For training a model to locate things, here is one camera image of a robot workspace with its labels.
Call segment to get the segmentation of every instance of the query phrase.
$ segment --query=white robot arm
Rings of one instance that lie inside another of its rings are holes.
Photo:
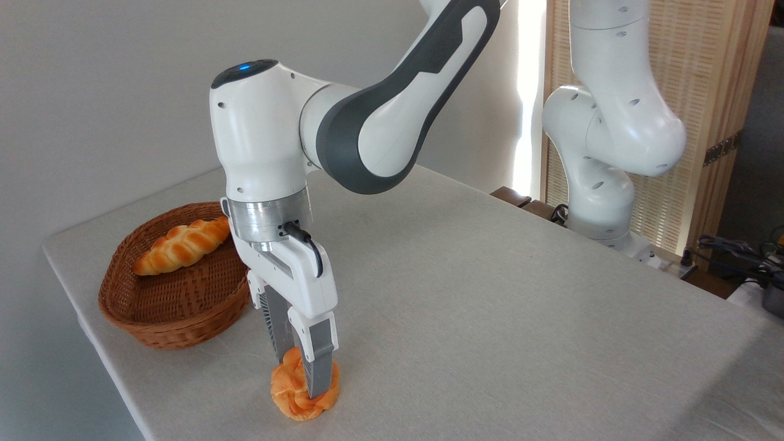
[[[338,348],[329,258],[310,223],[307,174],[322,168],[345,188],[375,194],[414,166],[438,112],[485,47],[506,0],[420,0],[430,19],[403,59],[366,89],[258,60],[219,74],[210,91],[226,171],[234,243],[248,265],[279,360],[300,340],[311,397],[329,387]]]
[[[649,8],[648,0],[570,0],[572,69],[585,85],[557,89],[543,112],[567,176],[567,226],[640,261],[651,244],[630,230],[625,172],[659,176],[686,148],[686,129],[651,72]]]

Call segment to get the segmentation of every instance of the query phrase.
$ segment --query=electrical cable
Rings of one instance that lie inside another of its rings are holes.
[[[299,221],[297,220],[295,222],[286,222],[283,224],[283,230],[289,235],[299,239],[301,242],[305,242],[310,246],[316,255],[316,265],[318,266],[316,278],[319,278],[322,274],[324,274],[324,262],[321,261],[321,253],[318,251],[316,243],[313,242],[313,239],[310,237],[310,233],[300,228],[298,223]]]
[[[773,253],[784,255],[784,246],[781,244],[782,239],[784,239],[784,225],[773,228],[768,235],[768,238],[770,239],[770,242],[760,245],[760,253],[762,253],[761,249],[763,246],[771,246],[775,250]]]
[[[775,249],[780,250],[782,247],[778,245],[778,240],[773,236],[778,231],[784,229],[784,225],[778,226],[771,231],[771,243],[764,244],[770,246],[775,244]],[[722,256],[732,255],[733,257],[752,264],[750,269],[738,268],[735,265],[727,262],[719,261],[718,258],[711,258],[704,254],[698,253],[695,250],[687,249],[695,256],[716,265],[718,268],[729,271],[733,275],[726,277],[726,279],[733,279],[735,277],[745,277],[747,280],[742,283],[756,282],[762,287],[767,284],[773,283],[776,286],[784,286],[784,267],[777,260],[771,258],[772,253],[764,253],[763,246],[760,246],[760,251],[756,251],[749,246],[748,243],[740,240],[728,240],[721,237],[712,235],[701,235],[697,240],[697,246],[703,250],[716,250],[722,252]]]
[[[558,204],[550,215],[550,222],[562,222],[566,224],[568,218],[569,206],[566,204]]]

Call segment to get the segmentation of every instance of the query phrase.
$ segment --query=white wall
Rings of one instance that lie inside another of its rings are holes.
[[[277,58],[381,79],[416,0],[0,2],[0,439],[140,439],[41,251],[58,231],[219,164],[212,78]],[[491,191],[519,136],[517,4],[436,120],[420,163]]]

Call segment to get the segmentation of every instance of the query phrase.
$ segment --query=toy bread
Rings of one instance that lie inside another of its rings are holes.
[[[229,219],[196,220],[172,228],[133,264],[137,275],[157,275],[190,266],[211,253],[229,235]]]
[[[340,371],[332,361],[332,383],[329,390],[315,399],[307,394],[305,366],[299,348],[283,355],[283,363],[272,370],[272,399],[283,414],[294,421],[307,421],[335,405],[340,394]]]

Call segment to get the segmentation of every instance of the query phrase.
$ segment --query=wicker basket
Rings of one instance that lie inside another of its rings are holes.
[[[126,237],[114,252],[98,293],[107,320],[160,349],[193,346],[236,322],[250,295],[248,269],[231,236],[189,267],[152,276],[131,271],[133,262],[170,228],[221,215],[217,202],[189,204],[149,220]]]

